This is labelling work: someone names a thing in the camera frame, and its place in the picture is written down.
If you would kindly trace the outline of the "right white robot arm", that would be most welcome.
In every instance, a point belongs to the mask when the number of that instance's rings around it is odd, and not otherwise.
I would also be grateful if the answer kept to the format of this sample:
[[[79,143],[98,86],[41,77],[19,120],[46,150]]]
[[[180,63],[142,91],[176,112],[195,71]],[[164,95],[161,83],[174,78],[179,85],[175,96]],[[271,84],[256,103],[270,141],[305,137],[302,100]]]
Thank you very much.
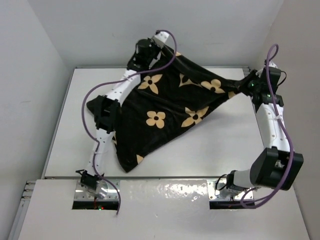
[[[236,196],[251,189],[289,190],[296,179],[304,158],[295,152],[284,122],[284,101],[276,93],[282,70],[264,67],[242,86],[251,97],[263,151],[248,170],[233,170],[217,180],[214,189],[221,194]]]

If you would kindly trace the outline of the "black pillowcase with beige pattern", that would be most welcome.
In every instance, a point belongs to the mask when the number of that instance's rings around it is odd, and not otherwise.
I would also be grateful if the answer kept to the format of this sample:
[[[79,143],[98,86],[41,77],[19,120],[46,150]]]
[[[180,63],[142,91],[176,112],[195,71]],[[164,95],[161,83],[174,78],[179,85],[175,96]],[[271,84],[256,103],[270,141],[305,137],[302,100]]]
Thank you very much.
[[[125,172],[199,124],[239,94],[245,79],[227,79],[165,46],[152,72],[125,99],[120,124],[112,135]]]

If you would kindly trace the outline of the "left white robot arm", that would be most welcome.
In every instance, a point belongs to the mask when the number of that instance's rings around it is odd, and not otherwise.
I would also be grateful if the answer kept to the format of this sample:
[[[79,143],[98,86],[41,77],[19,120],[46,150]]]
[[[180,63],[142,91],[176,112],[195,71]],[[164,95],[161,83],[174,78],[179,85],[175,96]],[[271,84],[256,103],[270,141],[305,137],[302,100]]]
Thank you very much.
[[[80,182],[92,191],[97,191],[99,171],[103,168],[102,156],[112,143],[113,134],[121,119],[121,106],[129,93],[141,83],[141,74],[150,71],[152,61],[157,59],[167,37],[141,39],[135,45],[135,52],[121,80],[106,95],[98,95],[93,100],[92,114],[96,127],[96,135],[89,131],[88,135],[95,141],[93,156],[87,167],[77,172],[81,175]]]

